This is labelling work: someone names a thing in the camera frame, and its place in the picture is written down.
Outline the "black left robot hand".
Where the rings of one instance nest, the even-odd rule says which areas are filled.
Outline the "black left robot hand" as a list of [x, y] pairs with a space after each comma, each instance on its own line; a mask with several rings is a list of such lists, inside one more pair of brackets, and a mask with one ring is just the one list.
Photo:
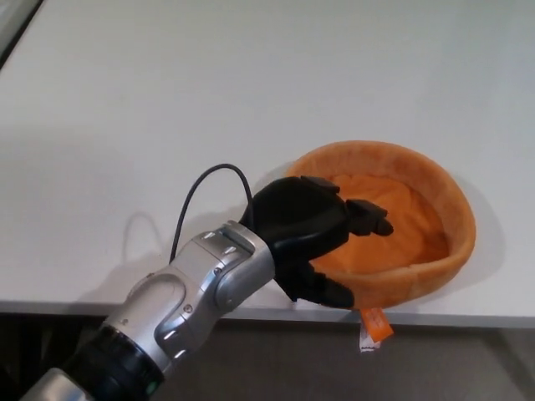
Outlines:
[[292, 301], [351, 308], [354, 294], [311, 261], [355, 236], [394, 232], [387, 210], [367, 200], [343, 200], [340, 188], [312, 176], [277, 179], [247, 205], [239, 223], [257, 234], [275, 262], [274, 280]]

